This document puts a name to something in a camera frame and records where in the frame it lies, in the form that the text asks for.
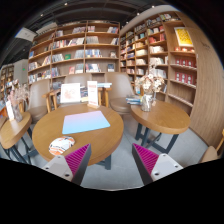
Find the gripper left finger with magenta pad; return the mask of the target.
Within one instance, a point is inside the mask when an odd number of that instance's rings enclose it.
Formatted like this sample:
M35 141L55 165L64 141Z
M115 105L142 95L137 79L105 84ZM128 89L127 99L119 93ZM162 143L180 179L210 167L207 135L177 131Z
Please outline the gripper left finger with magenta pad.
M43 170L75 183L76 185L80 185L90 156L91 145L87 144L66 156L55 156L43 167Z

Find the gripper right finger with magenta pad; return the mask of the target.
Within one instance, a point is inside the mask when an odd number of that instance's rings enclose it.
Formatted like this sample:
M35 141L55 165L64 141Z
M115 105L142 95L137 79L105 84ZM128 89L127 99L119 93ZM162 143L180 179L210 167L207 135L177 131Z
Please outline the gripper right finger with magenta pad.
M132 154L144 185L182 169L168 154L160 155L138 144L132 144Z

